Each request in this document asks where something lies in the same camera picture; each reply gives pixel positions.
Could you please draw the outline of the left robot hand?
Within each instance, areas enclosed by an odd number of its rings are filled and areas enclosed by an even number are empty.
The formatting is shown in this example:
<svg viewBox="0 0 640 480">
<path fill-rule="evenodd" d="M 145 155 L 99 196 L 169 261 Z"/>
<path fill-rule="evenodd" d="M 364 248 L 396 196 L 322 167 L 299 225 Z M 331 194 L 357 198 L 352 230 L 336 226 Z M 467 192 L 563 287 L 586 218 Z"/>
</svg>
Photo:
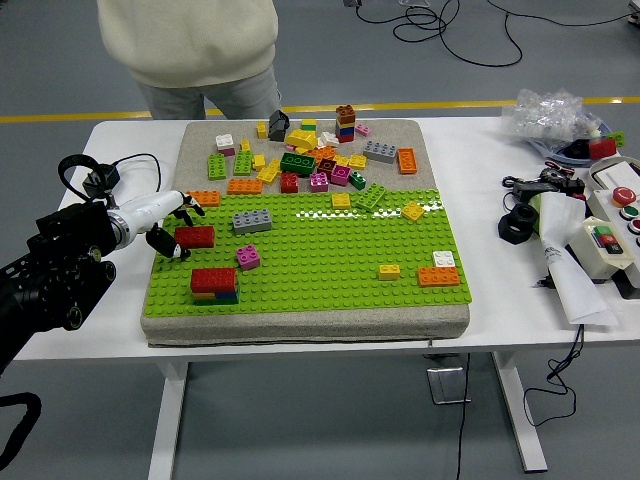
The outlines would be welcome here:
<svg viewBox="0 0 640 480">
<path fill-rule="evenodd" d="M 191 252 L 181 247 L 159 222 L 169 214 L 183 219 L 187 226 L 193 222 L 186 208 L 192 207 L 199 216 L 204 216 L 201 205 L 191 195 L 171 190 L 145 195 L 123 204 L 111 213 L 114 230 L 119 230 L 118 248 L 130 245 L 138 234 L 144 233 L 147 243 L 166 258 L 184 260 Z"/>
</svg>

